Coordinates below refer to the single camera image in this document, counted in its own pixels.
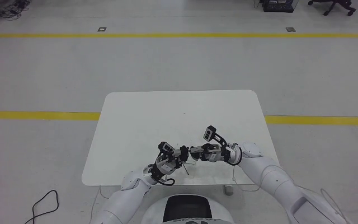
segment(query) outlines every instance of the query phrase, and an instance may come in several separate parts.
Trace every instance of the gray floor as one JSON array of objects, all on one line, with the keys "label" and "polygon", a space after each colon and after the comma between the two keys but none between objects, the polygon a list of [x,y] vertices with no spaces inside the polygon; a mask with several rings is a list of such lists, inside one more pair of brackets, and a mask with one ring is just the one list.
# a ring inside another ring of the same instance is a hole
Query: gray floor
[{"label": "gray floor", "polygon": [[[1,32],[357,33],[358,17],[328,4],[263,13],[249,0],[33,1]],[[0,39],[0,110],[101,110],[115,91],[251,89],[265,115],[358,116],[358,39]],[[60,208],[36,223],[88,223],[97,187],[81,175],[96,122],[0,120],[0,223],[24,223],[50,189]],[[281,165],[297,184],[325,188],[358,222],[357,127],[269,125]],[[110,195],[117,187],[104,187]],[[197,193],[225,205],[238,223],[287,223],[268,194],[227,197],[221,186],[151,190],[131,223],[153,202]],[[94,214],[105,199],[98,197]],[[53,198],[37,212],[54,206]]]}]

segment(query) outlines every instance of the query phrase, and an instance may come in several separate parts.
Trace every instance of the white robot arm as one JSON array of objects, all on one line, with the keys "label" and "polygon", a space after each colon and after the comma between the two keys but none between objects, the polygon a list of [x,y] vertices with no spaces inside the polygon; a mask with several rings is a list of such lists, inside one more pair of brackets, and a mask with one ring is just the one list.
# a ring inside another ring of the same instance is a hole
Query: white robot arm
[{"label": "white robot arm", "polygon": [[102,206],[94,219],[94,224],[127,224],[142,203],[144,195],[156,184],[171,186],[175,183],[165,183],[162,177],[172,174],[186,162],[189,156],[188,148],[182,146],[174,149],[167,142],[158,146],[160,153],[156,162],[143,169],[131,171],[122,181],[121,190],[115,192]]},{"label": "white robot arm", "polygon": [[[230,165],[240,166],[257,186],[271,194],[283,206],[290,223],[347,223],[345,218],[338,214],[323,197],[295,185],[279,164],[261,155],[256,144],[227,144],[221,136],[216,134],[213,126],[206,129],[204,139],[207,141],[213,139],[220,146],[205,144],[207,146],[203,145],[202,149],[192,148],[190,153],[194,159],[200,158],[211,162],[223,160]],[[221,149],[220,156],[215,151],[219,148]]]},{"label": "white robot arm", "polygon": [[256,144],[227,144],[212,126],[206,129],[204,139],[208,142],[215,140],[219,144],[207,143],[190,149],[182,146],[176,150],[168,143],[162,142],[159,145],[160,153],[156,162],[144,169],[132,171],[124,177],[121,190],[114,193],[103,205],[94,223],[127,224],[151,186],[157,183],[169,186],[174,184],[173,179],[168,179],[172,180],[172,183],[167,184],[161,178],[180,168],[182,163],[187,161],[188,151],[194,160],[224,161],[232,166],[240,166],[257,186],[271,194],[283,206],[290,223],[347,223],[323,197],[295,185],[274,160],[261,155]]}]

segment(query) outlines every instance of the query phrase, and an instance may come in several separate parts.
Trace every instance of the tabletop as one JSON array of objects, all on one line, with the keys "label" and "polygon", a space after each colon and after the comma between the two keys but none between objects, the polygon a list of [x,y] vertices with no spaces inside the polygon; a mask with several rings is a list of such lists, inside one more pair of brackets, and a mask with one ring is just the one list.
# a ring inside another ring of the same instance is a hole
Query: tabletop
[{"label": "tabletop", "polygon": [[[229,143],[253,142],[278,162],[257,95],[251,90],[113,92],[107,95],[82,174],[89,186],[121,185],[130,171],[153,164],[160,142],[199,146],[214,126]],[[195,162],[168,177],[176,185],[234,184],[223,161]],[[253,184],[240,167],[238,184]]]}]

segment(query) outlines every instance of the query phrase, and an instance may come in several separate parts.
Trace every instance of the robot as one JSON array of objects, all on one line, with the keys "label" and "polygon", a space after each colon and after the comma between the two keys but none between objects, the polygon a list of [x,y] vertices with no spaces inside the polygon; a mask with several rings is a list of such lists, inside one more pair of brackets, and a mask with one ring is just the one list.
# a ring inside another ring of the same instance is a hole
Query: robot
[{"label": "robot", "polygon": [[[227,143],[213,126],[207,127],[204,139],[208,142],[214,140],[218,144],[206,143],[175,149],[167,142],[161,142],[155,163],[128,173],[123,179],[121,190],[115,192],[103,205],[94,223],[127,224],[152,186],[171,186],[175,183],[172,178],[162,178],[179,169],[187,161],[189,153],[196,161],[223,161],[231,166],[239,166],[259,188],[271,194],[282,205],[289,223],[348,223],[323,197],[295,185],[274,160],[261,155],[256,144]],[[229,211],[210,198],[179,194],[163,198],[150,206],[142,223],[229,224],[234,221]]]}]

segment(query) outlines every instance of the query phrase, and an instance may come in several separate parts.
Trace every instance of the yellow line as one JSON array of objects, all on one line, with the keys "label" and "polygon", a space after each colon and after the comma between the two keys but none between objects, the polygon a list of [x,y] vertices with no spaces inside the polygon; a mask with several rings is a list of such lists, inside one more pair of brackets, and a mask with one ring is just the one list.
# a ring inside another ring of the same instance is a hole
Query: yellow line
[{"label": "yellow line", "polygon": [[0,111],[0,119],[98,120],[100,113],[56,111]]},{"label": "yellow line", "polygon": [[[100,113],[57,111],[0,111],[0,119],[98,120]],[[265,116],[267,124],[358,125],[356,116]]]},{"label": "yellow line", "polygon": [[0,38],[358,38],[358,34],[329,33],[137,33],[137,34],[0,34]]},{"label": "yellow line", "polygon": [[267,124],[358,125],[356,116],[265,116]]}]

